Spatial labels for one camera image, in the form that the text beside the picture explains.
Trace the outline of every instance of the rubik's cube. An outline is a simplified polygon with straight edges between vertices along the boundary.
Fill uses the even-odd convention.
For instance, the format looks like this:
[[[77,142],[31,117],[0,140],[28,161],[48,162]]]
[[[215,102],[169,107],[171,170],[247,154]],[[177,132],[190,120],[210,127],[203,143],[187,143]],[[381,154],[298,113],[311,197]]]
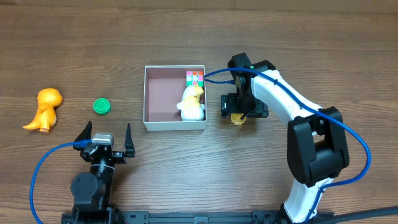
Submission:
[[[187,71],[187,86],[198,84],[203,87],[204,81],[203,71]]]

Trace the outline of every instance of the green round object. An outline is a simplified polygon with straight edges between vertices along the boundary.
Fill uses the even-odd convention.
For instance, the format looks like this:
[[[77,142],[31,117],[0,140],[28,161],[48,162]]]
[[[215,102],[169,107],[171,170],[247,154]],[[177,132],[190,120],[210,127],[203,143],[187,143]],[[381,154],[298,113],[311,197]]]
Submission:
[[[106,115],[111,111],[111,103],[105,98],[99,98],[94,102],[94,111],[100,115]]]

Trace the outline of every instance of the open storage box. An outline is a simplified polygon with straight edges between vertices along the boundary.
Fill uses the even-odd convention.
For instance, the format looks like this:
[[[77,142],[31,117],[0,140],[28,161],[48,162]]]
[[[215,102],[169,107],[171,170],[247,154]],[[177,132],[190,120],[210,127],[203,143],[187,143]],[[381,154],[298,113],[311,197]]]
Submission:
[[[194,130],[206,127],[206,83],[201,103],[205,104],[203,121],[182,121],[177,103],[187,87],[187,71],[203,71],[203,65],[145,66],[144,124],[148,131]]]

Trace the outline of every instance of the yellow and white toy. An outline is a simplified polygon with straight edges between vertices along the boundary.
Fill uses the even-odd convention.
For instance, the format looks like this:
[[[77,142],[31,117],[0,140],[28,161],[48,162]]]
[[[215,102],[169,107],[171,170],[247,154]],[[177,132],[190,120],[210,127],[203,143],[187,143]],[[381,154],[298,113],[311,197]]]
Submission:
[[[62,103],[60,92],[53,88],[47,88],[37,95],[37,112],[33,121],[24,126],[25,129],[40,128],[41,132],[47,133],[57,122],[54,108]]]
[[[203,121],[205,119],[205,105],[200,103],[203,88],[197,84],[188,86],[182,95],[177,108],[181,110],[182,121]]]

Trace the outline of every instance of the orange rubber toy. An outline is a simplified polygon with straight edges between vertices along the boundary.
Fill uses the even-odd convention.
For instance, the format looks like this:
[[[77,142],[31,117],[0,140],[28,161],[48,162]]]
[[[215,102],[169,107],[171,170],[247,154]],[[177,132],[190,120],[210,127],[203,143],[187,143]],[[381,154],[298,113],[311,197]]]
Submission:
[[[54,108],[62,103],[60,92],[53,88],[47,88],[39,92],[37,95],[37,112],[33,121],[24,126],[25,129],[40,128],[41,132],[47,133],[50,128],[57,122]]]

